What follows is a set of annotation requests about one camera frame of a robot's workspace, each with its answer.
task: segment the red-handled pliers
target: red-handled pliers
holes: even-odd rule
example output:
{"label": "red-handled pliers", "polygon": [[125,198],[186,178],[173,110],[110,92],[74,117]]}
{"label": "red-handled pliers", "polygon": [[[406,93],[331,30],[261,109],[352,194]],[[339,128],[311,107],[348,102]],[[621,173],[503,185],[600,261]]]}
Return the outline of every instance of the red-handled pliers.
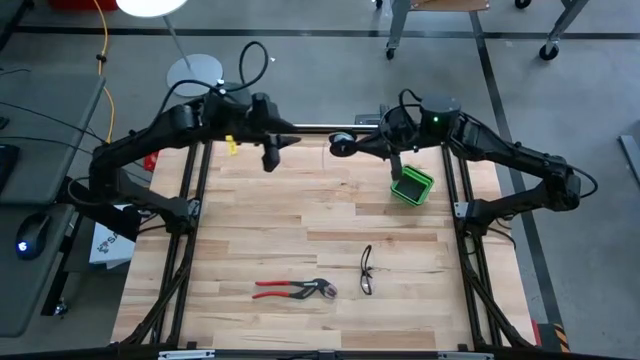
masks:
{"label": "red-handled pliers", "polygon": [[325,279],[313,279],[312,281],[256,281],[258,286],[298,286],[302,290],[297,293],[288,293],[286,291],[267,291],[252,296],[253,299],[259,299],[265,296],[282,296],[293,299],[306,299],[311,294],[320,291],[322,296],[334,299],[338,295],[338,289]]}

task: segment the gray floor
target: gray floor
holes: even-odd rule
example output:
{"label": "gray floor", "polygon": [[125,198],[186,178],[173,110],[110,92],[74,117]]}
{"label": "gray floor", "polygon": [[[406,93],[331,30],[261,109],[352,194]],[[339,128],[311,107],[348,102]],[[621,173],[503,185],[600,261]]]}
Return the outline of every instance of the gray floor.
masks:
{"label": "gray floor", "polygon": [[[98,26],[95,13],[59,14],[39,3],[27,25]],[[494,0],[480,14],[485,31],[547,32],[561,11],[559,1],[534,2],[526,11]],[[592,0],[570,32],[639,32],[640,3]],[[173,15],[180,28],[387,30],[390,11],[374,13],[369,0],[191,0]],[[108,16],[112,27],[162,27],[157,20]],[[408,30],[471,31],[467,14],[410,14]],[[268,92],[281,114],[294,123],[349,124],[380,103],[393,104],[405,87],[417,93],[443,92],[459,98],[465,111],[495,127],[476,44],[471,39],[403,39],[396,58],[384,56],[384,38],[184,37],[187,52],[215,55],[227,80],[237,80],[242,46],[260,40],[273,61],[254,90]],[[562,41],[551,63],[537,59],[542,41],[488,40],[495,78],[515,140],[565,156],[592,173],[600,191],[569,213],[536,211],[535,219],[572,350],[640,357],[640,188],[616,142],[640,136],[640,42]],[[39,71],[95,71],[102,37],[16,34],[0,54],[0,65]],[[146,126],[161,101],[165,71],[178,54],[164,36],[110,37],[107,85],[117,106],[115,137]],[[249,56],[247,73],[259,59]],[[105,135],[108,105],[101,100],[91,126]],[[77,160],[74,171],[86,163]],[[499,170],[501,186],[511,180]],[[527,185],[535,180],[526,178]],[[545,322],[536,274],[519,221],[514,234],[532,317]],[[123,277],[91,275],[77,287],[74,312],[57,322],[34,319],[25,337],[0,342],[0,352],[102,346],[120,296]],[[95,283],[110,286],[92,286]],[[35,346],[36,339],[49,341]]]}

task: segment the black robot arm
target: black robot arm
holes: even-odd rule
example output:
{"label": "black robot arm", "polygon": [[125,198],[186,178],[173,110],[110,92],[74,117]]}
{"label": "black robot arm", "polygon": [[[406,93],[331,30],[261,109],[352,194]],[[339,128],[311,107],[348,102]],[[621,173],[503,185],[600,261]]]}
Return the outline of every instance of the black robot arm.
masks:
{"label": "black robot arm", "polygon": [[397,180],[402,174],[400,153],[447,145],[461,159],[488,160],[541,178],[531,190],[493,201],[478,199],[456,204],[464,230],[473,235],[485,235],[497,218],[539,208],[568,211],[580,204],[580,178],[564,158],[501,139],[489,127],[462,113],[455,99],[430,96],[420,100],[420,104],[413,105],[420,109],[419,123],[411,120],[406,106],[396,107],[385,114],[372,134],[361,140],[353,134],[332,135],[331,153],[344,157],[364,152],[390,159],[392,178]]}
{"label": "black robot arm", "polygon": [[[234,88],[238,84],[227,84]],[[165,198],[131,181],[122,167],[165,148],[180,149],[209,140],[252,143],[264,147],[265,171],[280,162],[279,150],[300,138],[278,133],[294,132],[295,126],[282,120],[276,104],[266,94],[248,90],[227,93],[220,86],[205,96],[176,105],[158,115],[152,124],[111,144],[96,148],[89,167],[90,201],[123,201],[158,213],[169,232],[193,230],[193,207],[182,198]]]}

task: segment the eyeglasses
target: eyeglasses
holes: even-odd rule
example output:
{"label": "eyeglasses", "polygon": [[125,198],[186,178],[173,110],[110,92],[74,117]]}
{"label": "eyeglasses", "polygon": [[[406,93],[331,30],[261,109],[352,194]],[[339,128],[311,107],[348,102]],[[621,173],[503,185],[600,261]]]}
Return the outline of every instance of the eyeglasses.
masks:
{"label": "eyeglasses", "polygon": [[373,294],[373,288],[371,287],[371,282],[369,281],[369,279],[373,279],[373,277],[369,273],[369,271],[373,270],[373,268],[371,266],[368,266],[367,264],[367,262],[369,262],[369,255],[371,255],[371,249],[371,245],[367,245],[367,247],[364,249],[364,252],[362,253],[362,258],[360,259],[360,270],[362,271],[360,273],[360,287],[366,295]]}

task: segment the wooden plank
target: wooden plank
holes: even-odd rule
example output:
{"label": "wooden plank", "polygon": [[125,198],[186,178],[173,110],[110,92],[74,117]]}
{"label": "wooden plank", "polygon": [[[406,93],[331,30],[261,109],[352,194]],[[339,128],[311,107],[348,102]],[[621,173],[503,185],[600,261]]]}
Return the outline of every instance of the wooden plank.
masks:
{"label": "wooden plank", "polygon": [[[262,171],[261,148],[241,146],[231,156],[226,144],[215,145],[180,343],[277,350],[451,350],[470,344],[440,150],[403,154],[405,163],[435,178],[428,202],[414,208],[391,196],[388,164],[360,154],[335,158],[325,142],[324,136],[306,136],[282,151],[273,173]],[[186,150],[163,151],[152,189],[175,196],[175,174],[185,158]],[[476,197],[500,196],[491,163],[470,163],[469,171]],[[129,335],[155,302],[168,238],[158,230],[138,240],[114,341]],[[368,244],[373,296],[360,289],[360,257]],[[533,341],[513,245],[497,234],[484,244],[496,301]],[[251,298],[265,291],[258,280],[314,278],[333,283],[337,299]],[[482,327],[488,338],[486,320]]]}

